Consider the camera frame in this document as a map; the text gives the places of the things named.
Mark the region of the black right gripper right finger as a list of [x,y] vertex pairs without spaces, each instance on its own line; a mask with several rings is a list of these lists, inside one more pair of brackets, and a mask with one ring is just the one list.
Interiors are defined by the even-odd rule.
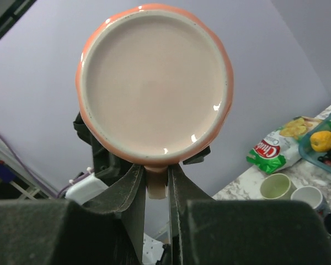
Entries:
[[331,264],[321,218],[290,200],[214,200],[168,168],[173,264]]

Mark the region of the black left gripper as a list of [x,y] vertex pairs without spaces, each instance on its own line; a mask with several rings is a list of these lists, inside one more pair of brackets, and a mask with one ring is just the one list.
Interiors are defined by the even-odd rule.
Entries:
[[77,114],[73,127],[78,137],[91,146],[95,174],[108,186],[121,179],[134,165],[104,148],[87,128],[80,113]]

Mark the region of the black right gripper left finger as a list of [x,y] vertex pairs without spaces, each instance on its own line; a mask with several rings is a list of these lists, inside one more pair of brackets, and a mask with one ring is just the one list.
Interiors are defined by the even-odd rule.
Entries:
[[145,193],[133,165],[85,206],[0,200],[0,264],[141,264]]

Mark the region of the white blue mug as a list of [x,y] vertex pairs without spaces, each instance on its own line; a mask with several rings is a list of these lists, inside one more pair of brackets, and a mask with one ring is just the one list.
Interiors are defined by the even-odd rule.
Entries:
[[326,198],[323,193],[316,187],[304,186],[297,188],[291,194],[291,200],[297,200],[307,203],[320,215],[325,215],[330,211]]

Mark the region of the sage green mug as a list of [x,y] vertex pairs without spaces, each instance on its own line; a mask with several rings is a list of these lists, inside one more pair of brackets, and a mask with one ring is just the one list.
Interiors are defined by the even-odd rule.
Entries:
[[266,177],[260,186],[260,194],[266,200],[290,200],[295,190],[292,180],[283,173]]

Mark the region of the pink mug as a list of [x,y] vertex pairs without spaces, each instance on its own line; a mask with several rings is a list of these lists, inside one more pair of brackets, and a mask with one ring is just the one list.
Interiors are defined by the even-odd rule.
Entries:
[[221,40],[190,12],[144,4],[108,18],[76,71],[81,117],[111,153],[146,170],[148,195],[167,196],[167,170],[206,149],[233,99]]

